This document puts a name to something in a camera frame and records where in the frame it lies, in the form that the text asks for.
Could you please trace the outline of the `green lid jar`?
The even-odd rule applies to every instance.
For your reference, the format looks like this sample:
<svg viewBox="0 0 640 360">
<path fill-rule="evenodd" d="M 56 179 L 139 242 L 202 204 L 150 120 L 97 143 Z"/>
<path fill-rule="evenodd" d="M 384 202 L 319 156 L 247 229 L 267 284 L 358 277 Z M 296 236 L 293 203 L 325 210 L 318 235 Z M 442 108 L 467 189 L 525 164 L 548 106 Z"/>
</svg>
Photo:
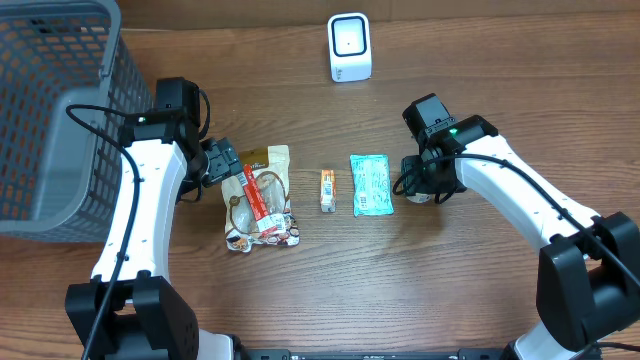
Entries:
<svg viewBox="0 0 640 360">
<path fill-rule="evenodd" d="M 407 199 L 413 203 L 423 204 L 431 200 L 431 196 L 425 193 L 416 193 L 414 195 L 407 196 Z"/>
</svg>

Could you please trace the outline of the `white brown snack bag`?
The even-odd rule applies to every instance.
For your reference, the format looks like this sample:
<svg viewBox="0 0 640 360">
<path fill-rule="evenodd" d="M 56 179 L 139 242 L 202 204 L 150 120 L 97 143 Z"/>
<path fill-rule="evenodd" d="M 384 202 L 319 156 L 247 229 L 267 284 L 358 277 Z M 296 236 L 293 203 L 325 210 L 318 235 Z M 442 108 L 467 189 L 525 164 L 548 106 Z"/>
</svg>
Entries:
<svg viewBox="0 0 640 360">
<path fill-rule="evenodd" d="M 290 151 L 286 145 L 274 145 L 240 154 L 242 165 L 250 165 L 260 193 L 278 230 L 261 236 L 241 185 L 241 173 L 222 182 L 226 206 L 225 240 L 232 251 L 249 252 L 254 246 L 292 247 L 299 244 L 300 230 L 292 214 L 290 200 Z"/>
</svg>

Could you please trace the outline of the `red white snack bar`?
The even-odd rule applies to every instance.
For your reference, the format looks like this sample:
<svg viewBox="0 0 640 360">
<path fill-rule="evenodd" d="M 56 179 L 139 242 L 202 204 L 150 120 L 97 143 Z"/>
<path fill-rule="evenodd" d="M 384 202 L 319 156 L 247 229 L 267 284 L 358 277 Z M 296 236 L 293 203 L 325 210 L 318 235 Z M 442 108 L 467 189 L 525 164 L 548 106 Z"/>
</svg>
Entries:
<svg viewBox="0 0 640 360">
<path fill-rule="evenodd" d="M 277 224 L 267 210 L 251 166 L 244 165 L 241 175 L 241 185 L 254 215 L 258 232 L 261 236 L 270 236 L 278 230 Z"/>
</svg>

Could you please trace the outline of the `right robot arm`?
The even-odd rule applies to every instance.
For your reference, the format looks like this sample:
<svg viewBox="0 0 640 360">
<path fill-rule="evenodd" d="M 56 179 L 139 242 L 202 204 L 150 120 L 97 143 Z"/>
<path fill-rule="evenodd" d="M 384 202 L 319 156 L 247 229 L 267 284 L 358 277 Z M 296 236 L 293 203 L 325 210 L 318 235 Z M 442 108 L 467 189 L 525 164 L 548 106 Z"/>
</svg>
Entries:
<svg viewBox="0 0 640 360">
<path fill-rule="evenodd" d="M 639 227 L 603 217 L 563 194 L 527 165 L 479 115 L 456 120 L 435 94 L 402 118 L 418 145 L 392 187 L 437 204 L 473 190 L 491 203 L 538 256 L 540 321 L 490 359 L 600 359 L 605 348 L 636 351 L 608 336 L 639 320 Z"/>
</svg>

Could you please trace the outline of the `teal wet wipes pack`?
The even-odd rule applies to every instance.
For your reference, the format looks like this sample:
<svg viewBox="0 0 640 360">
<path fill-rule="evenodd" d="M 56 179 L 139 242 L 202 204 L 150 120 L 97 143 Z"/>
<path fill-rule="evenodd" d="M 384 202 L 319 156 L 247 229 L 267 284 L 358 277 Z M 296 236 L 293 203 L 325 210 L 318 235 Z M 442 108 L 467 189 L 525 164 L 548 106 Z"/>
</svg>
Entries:
<svg viewBox="0 0 640 360">
<path fill-rule="evenodd" d="M 350 165 L 354 181 L 354 216 L 393 214 L 388 156 L 353 154 Z"/>
</svg>

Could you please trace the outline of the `orange tissue pack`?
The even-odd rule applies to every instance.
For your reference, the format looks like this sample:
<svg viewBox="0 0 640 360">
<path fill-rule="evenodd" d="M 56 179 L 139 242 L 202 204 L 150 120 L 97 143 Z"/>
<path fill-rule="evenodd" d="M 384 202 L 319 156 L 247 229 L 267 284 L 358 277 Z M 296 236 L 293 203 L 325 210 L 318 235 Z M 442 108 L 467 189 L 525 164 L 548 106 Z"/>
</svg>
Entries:
<svg viewBox="0 0 640 360">
<path fill-rule="evenodd" d="M 321 172 L 320 206 L 323 213 L 336 211 L 336 180 L 333 170 Z"/>
</svg>

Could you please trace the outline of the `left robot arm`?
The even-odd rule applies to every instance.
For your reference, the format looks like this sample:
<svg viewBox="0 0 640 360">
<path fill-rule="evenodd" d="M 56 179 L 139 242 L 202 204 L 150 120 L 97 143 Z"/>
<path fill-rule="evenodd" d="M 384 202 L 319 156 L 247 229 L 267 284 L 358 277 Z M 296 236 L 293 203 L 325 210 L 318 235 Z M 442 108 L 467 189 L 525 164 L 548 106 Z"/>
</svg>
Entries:
<svg viewBox="0 0 640 360">
<path fill-rule="evenodd" d="M 232 335 L 200 328 L 195 312 L 169 280 L 168 253 L 176 204 L 191 191 L 241 173 L 226 138 L 207 137 L 210 104 L 182 77 L 156 84 L 153 108 L 120 112 L 113 145 L 123 168 L 114 215 L 90 280 L 67 290 L 65 311 L 85 359 L 240 359 Z"/>
</svg>

